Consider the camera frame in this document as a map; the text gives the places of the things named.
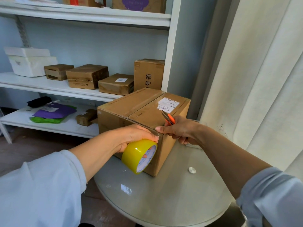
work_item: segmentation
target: purple logo on box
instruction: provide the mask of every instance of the purple logo on box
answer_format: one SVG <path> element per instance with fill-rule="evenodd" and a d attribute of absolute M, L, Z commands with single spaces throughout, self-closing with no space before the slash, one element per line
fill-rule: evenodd
<path fill-rule="evenodd" d="M 122 0 L 128 10 L 142 11 L 149 4 L 149 0 Z"/>

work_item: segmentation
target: styrofoam lid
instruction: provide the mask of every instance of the styrofoam lid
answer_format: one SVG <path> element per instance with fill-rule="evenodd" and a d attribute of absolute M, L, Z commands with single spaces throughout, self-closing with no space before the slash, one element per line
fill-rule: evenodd
<path fill-rule="evenodd" d="M 32 47 L 4 47 L 6 55 L 20 57 L 50 57 L 48 49 L 32 48 Z"/>

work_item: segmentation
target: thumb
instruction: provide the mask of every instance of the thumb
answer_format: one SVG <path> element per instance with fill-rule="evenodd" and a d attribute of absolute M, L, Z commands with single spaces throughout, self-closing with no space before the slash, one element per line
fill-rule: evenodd
<path fill-rule="evenodd" d="M 157 126 L 156 131 L 162 134 L 173 133 L 172 126 Z"/>

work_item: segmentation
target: packing tape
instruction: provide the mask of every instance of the packing tape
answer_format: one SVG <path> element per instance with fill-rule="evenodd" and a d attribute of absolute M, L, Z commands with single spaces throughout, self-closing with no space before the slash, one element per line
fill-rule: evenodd
<path fill-rule="evenodd" d="M 122 155 L 122 162 L 135 174 L 140 174 L 150 163 L 158 145 L 151 140 L 143 139 L 129 143 Z"/>

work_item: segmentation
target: light blue sleeve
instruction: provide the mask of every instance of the light blue sleeve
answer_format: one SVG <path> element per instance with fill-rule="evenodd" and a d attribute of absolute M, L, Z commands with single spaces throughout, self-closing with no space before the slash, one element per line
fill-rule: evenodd
<path fill-rule="evenodd" d="M 76 227 L 85 189 L 82 165 L 68 150 L 23 163 L 0 178 L 0 226 Z"/>
<path fill-rule="evenodd" d="M 236 202 L 248 226 L 262 227 L 263 217 L 272 227 L 303 226 L 303 183 L 278 168 L 264 169 L 249 179 Z"/>

